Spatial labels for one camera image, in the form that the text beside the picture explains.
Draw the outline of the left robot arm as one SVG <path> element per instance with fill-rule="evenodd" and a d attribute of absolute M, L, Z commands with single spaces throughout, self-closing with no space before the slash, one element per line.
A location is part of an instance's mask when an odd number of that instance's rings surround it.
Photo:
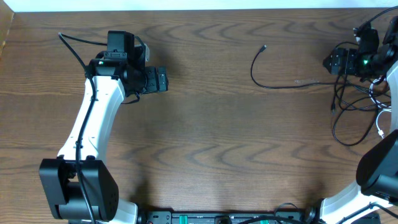
<path fill-rule="evenodd" d="M 114 119 L 126 98 L 168 90 L 165 67 L 146 66 L 150 50 L 136 35 L 111 30 L 101 51 L 82 63 L 83 101 L 56 158 L 43 159 L 39 176 L 52 216 L 69 223 L 143 223 L 135 203 L 119 196 L 106 167 Z"/>

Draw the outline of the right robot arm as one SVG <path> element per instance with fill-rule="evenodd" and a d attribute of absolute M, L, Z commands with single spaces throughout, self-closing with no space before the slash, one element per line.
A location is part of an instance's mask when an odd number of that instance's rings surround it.
<path fill-rule="evenodd" d="M 397 205 L 397 18 L 383 40 L 369 21 L 354 29 L 358 49 L 335 48 L 323 60 L 333 75 L 384 78 L 391 93 L 390 133 L 360 160 L 356 180 L 336 195 L 309 208 L 305 223 L 353 223 Z"/>

